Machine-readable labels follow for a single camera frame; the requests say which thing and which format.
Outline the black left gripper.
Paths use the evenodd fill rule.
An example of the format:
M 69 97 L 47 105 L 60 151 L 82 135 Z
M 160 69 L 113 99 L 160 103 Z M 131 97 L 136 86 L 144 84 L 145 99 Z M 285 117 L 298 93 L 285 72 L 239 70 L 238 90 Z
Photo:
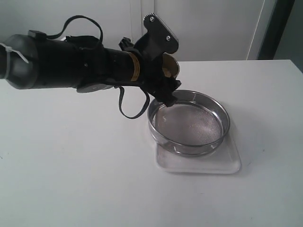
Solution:
M 119 46 L 128 54 L 134 65 L 128 85 L 140 87 L 166 106 L 174 105 L 177 98 L 173 96 L 173 92 L 180 87 L 181 81 L 164 76 L 164 51 L 153 41 L 151 35 L 145 33 L 135 44 L 124 37 Z

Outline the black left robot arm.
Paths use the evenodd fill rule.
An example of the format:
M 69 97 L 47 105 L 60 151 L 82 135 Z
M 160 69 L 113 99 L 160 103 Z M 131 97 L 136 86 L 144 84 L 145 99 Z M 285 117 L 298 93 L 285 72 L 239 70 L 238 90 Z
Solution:
M 103 46 L 94 36 L 51 40 L 30 31 L 0 45 L 0 77 L 16 89 L 74 88 L 89 93 L 118 87 L 139 87 L 172 106 L 180 86 L 178 65 L 165 66 L 165 51 L 154 54 L 123 38 L 119 49 Z

